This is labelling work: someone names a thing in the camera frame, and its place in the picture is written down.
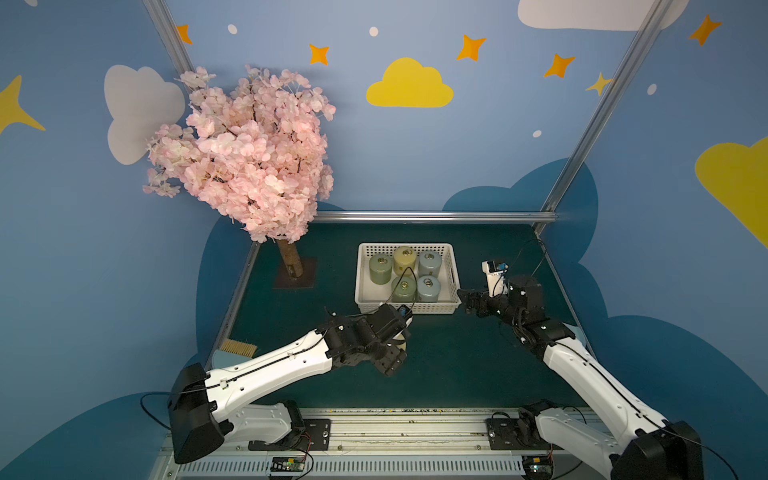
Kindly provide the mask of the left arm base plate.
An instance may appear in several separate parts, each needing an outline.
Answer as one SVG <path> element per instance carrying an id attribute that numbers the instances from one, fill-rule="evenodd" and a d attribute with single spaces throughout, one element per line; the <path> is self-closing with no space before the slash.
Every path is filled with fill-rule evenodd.
<path id="1" fill-rule="evenodd" d="M 248 443 L 249 451 L 327 451 L 329 449 L 332 420 L 329 418 L 307 419 L 302 433 L 290 433 L 274 444 L 259 441 Z"/>

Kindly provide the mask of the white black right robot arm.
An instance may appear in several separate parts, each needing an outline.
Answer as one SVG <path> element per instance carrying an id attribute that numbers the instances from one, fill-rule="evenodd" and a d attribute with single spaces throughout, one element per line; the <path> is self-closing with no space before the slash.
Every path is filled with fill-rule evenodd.
<path id="1" fill-rule="evenodd" d="M 494 274 L 488 290 L 460 289 L 468 310 L 496 316 L 521 344 L 557 373 L 587 403 L 608 431 L 568 419 L 541 401 L 521 410 L 530 433 L 559 446 L 607 479 L 701 479 L 702 445 L 686 422 L 669 422 L 613 377 L 576 337 L 570 325 L 549 317 L 543 290 L 532 277 L 503 283 Z"/>

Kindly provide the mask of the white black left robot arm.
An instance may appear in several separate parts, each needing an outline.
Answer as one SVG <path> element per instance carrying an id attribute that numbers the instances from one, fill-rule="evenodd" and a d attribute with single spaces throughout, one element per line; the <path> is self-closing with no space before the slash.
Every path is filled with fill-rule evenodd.
<path id="1" fill-rule="evenodd" d="M 403 365 L 402 344 L 413 317 L 407 305 L 383 304 L 367 314 L 329 316 L 326 324 L 294 342 L 233 366 L 184 368 L 168 400 L 174 460 L 187 464 L 226 441 L 293 450 L 306 441 L 306 423 L 293 401 L 259 399 L 312 376 L 371 363 L 387 377 Z"/>

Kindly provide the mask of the blue tea canister front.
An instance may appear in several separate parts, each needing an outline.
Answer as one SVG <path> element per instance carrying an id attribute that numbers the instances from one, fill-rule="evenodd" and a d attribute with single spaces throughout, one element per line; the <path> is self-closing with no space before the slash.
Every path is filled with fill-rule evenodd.
<path id="1" fill-rule="evenodd" d="M 439 300 L 441 282 L 432 275 L 420 276 L 417 280 L 417 301 L 435 303 Z"/>

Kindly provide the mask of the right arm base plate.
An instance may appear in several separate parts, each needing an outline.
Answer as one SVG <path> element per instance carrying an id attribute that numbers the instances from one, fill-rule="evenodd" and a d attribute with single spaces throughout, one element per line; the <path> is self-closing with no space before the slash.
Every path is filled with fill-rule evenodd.
<path id="1" fill-rule="evenodd" d="M 533 420 L 492 417 L 485 420 L 490 449 L 494 451 L 550 450 Z"/>

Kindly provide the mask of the green tea canister front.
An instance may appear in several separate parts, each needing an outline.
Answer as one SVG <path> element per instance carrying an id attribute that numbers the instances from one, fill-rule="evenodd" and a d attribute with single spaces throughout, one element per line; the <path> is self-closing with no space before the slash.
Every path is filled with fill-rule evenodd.
<path id="1" fill-rule="evenodd" d="M 417 294 L 417 280 L 411 275 L 397 277 L 391 283 L 391 301 L 411 303 Z"/>

